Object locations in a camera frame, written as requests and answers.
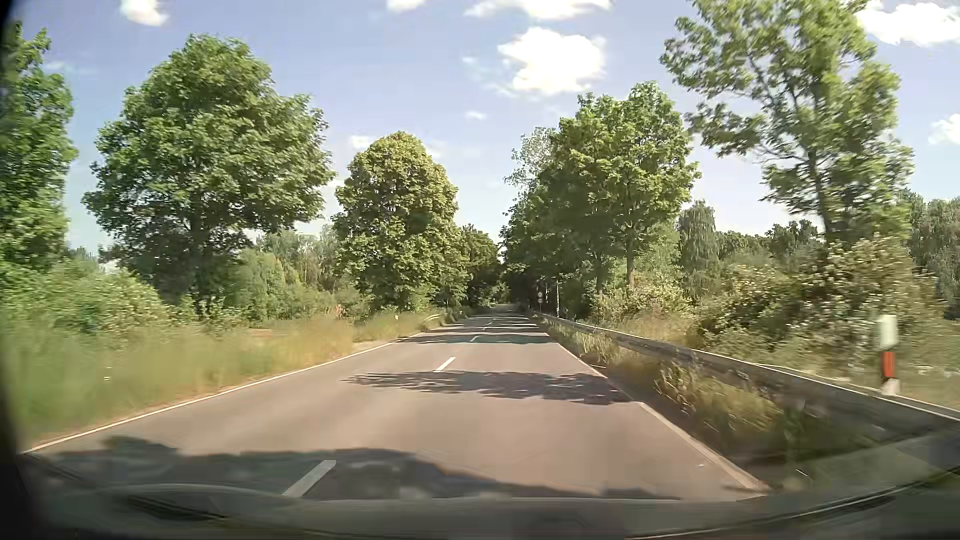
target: white cloud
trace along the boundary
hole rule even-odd
[[[160,12],[157,0],[120,0],[120,13],[129,20],[147,26],[160,26],[170,15]]]
[[[400,13],[409,12],[422,6],[426,0],[387,0],[387,10]]]
[[[929,139],[930,144],[939,144],[949,142],[960,144],[960,114],[952,114],[946,120],[937,120],[933,123],[933,135]]]
[[[608,10],[612,0],[481,0],[466,15],[485,17],[493,13],[519,9],[537,20],[560,20],[575,17],[594,9]]]
[[[891,12],[882,0],[870,0],[857,14],[860,24],[874,37],[893,45],[912,41],[921,47],[960,41],[960,8],[941,7],[933,2],[899,4]]]
[[[367,150],[373,144],[373,137],[366,135],[351,135],[349,139],[350,148],[357,152]]]
[[[497,50],[510,65],[521,66],[511,81],[514,90],[550,96],[585,90],[589,80],[602,77],[604,43],[601,37],[561,36],[534,27]]]

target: guardrail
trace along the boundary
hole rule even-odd
[[[575,331],[603,335],[625,349],[698,370],[723,383],[758,392],[780,406],[829,418],[837,425],[858,430],[877,440],[960,426],[960,410],[945,406],[902,396],[884,396],[874,388],[841,385],[838,381],[789,368],[688,349],[545,313],[533,314]]]

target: blue sky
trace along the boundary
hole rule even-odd
[[[338,182],[358,149],[404,130],[419,136],[459,187],[457,221],[496,237],[515,192],[502,178],[511,149],[534,127],[570,115],[578,92],[624,97],[657,81],[679,110],[698,96],[674,86],[659,63],[681,0],[27,0],[17,7],[32,36],[48,29],[47,67],[64,73],[80,150],[66,182],[74,246],[108,237],[81,197],[95,185],[97,130],[120,111],[124,89],[191,33],[244,39],[274,70],[283,94],[309,93],[324,110]],[[897,135],[916,152],[913,188],[960,195],[960,9],[950,2],[873,0],[862,20],[881,60],[901,75]],[[759,169],[698,147],[693,190],[716,208],[717,227],[763,233],[784,209],[760,202]],[[324,189],[329,216],[333,185]],[[322,222],[300,225],[316,231]]]

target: grass verge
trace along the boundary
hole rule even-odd
[[[775,489],[808,483],[809,478],[798,474],[805,461],[871,445],[824,420],[781,408],[756,393],[694,370],[624,349],[608,338],[540,323],[568,350],[598,366],[635,399]]]
[[[424,323],[429,315],[441,316]],[[191,326],[143,329],[123,347],[38,321],[5,321],[3,376],[18,440],[32,445],[245,382],[321,364],[354,343],[387,341],[466,316],[462,309],[278,321],[268,334],[213,336]]]

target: road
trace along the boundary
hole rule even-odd
[[[100,483],[312,499],[731,501],[756,481],[506,311],[37,451]]]

